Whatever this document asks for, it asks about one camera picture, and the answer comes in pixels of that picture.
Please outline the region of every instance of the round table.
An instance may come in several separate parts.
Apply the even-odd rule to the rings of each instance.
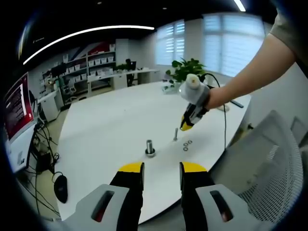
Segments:
[[[228,103],[227,145],[246,113],[250,96],[236,99],[244,108]],[[224,150],[224,113],[209,111],[188,131],[175,128],[188,102],[178,94],[165,95],[160,83],[115,90],[73,103],[59,138],[56,171],[68,179],[68,200],[58,201],[65,220],[76,204],[101,184],[109,184],[120,167],[143,161],[143,207],[139,223],[161,213],[181,198],[179,162],[198,163],[207,170]],[[148,158],[146,140],[153,141],[156,156]],[[188,150],[183,144],[192,141]]]

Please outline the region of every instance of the gray sleeve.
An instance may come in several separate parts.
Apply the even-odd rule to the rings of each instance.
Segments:
[[[303,61],[305,65],[308,65],[307,45],[305,45],[296,28],[279,11],[275,19],[275,24],[269,33],[281,40],[296,54],[298,59]]]

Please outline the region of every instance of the green plant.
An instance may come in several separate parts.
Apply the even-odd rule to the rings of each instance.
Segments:
[[[127,64],[120,64],[118,66],[115,66],[113,69],[116,71],[116,70],[125,70],[125,69],[127,70],[128,68],[127,68]]]
[[[182,62],[176,60],[172,62],[172,67],[175,68],[174,74],[172,74],[170,70],[166,71],[166,74],[172,76],[177,82],[185,81],[188,74],[195,74],[199,78],[205,74],[205,70],[203,69],[205,66],[199,63],[199,60],[191,59],[186,61],[183,58],[181,59]]]

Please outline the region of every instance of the yellow tool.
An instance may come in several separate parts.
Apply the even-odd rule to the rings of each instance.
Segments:
[[[191,129],[208,111],[204,105],[209,100],[209,91],[210,88],[202,83],[198,76],[187,75],[186,81],[179,89],[181,97],[189,102],[181,120],[182,131]]]

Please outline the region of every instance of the window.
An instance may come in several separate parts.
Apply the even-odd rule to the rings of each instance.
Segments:
[[[184,21],[178,21],[157,30],[156,64],[171,65],[184,56]]]
[[[236,76],[255,56],[265,32],[256,16],[204,15],[206,70]]]

